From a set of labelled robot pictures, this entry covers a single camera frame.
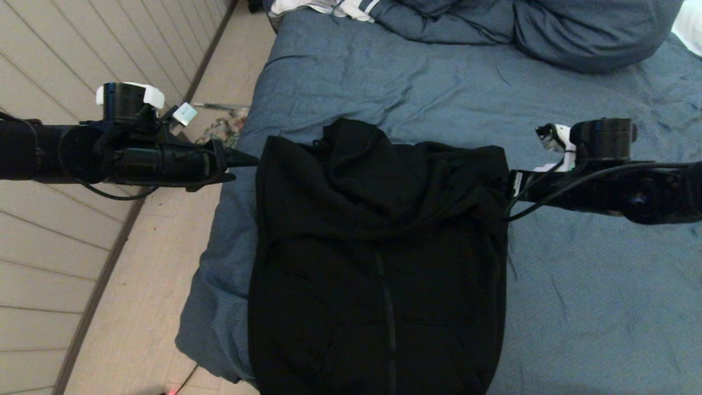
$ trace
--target black hoodie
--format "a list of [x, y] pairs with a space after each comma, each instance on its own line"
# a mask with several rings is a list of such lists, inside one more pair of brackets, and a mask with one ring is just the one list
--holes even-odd
[[498, 147], [393, 145], [340, 119], [270, 137], [249, 299], [262, 394], [483, 394], [505, 320]]

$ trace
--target wooden floor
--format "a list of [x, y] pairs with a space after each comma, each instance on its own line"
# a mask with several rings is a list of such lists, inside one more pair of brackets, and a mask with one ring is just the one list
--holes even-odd
[[[194, 102], [250, 104], [275, 35], [241, 0]], [[202, 110], [191, 139], [222, 112]], [[209, 238], [220, 186], [197, 193], [162, 188], [149, 196], [117, 262], [81, 348], [66, 394], [173, 393], [195, 366], [174, 344], [190, 278]], [[180, 395], [251, 395], [199, 368]]]

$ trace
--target hoodie pocket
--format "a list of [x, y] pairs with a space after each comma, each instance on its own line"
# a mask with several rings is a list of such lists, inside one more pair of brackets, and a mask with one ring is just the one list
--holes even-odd
[[312, 378], [314, 393], [385, 395], [389, 360], [386, 325], [337, 327], [322, 370]]

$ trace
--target hoodie zipper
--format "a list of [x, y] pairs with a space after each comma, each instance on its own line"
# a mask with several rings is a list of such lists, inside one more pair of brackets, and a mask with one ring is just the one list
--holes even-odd
[[392, 304], [392, 294], [390, 293], [390, 284], [388, 278], [385, 277], [385, 263], [383, 255], [379, 250], [376, 250], [376, 268], [380, 276], [380, 285], [383, 288], [383, 296], [385, 299], [385, 317], [388, 320], [388, 337], [390, 339], [390, 361], [388, 362], [388, 395], [397, 393], [397, 365], [395, 363], [395, 354], [397, 351], [397, 333], [395, 329], [395, 307]]

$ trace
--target wood paneled wall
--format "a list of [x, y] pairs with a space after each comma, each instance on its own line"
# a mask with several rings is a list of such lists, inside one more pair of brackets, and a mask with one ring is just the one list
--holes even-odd
[[[0, 0], [0, 110], [100, 119], [95, 90], [110, 81], [154, 85], [177, 104], [231, 3]], [[51, 393], [130, 208], [81, 186], [0, 181], [0, 395]]]

